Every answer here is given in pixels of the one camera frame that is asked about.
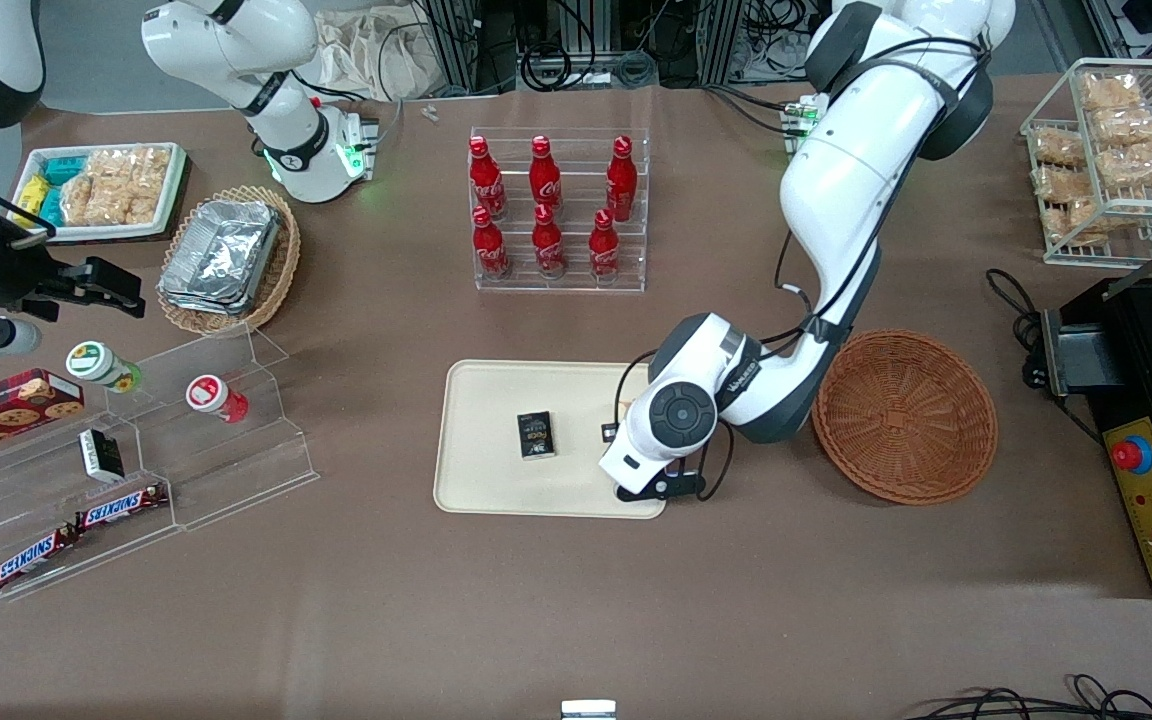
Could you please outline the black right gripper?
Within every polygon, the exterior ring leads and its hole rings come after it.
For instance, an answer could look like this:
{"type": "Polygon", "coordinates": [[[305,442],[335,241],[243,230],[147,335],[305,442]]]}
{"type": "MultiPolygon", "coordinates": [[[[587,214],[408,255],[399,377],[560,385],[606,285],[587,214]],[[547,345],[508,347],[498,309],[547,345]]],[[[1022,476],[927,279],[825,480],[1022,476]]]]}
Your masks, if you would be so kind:
{"type": "Polygon", "coordinates": [[[67,275],[71,266],[52,258],[45,233],[31,233],[17,223],[0,223],[0,310],[26,313],[54,323],[59,302],[109,306],[143,319],[146,302],[114,293],[141,293],[141,276],[103,258],[84,260],[84,288],[67,275]]]}

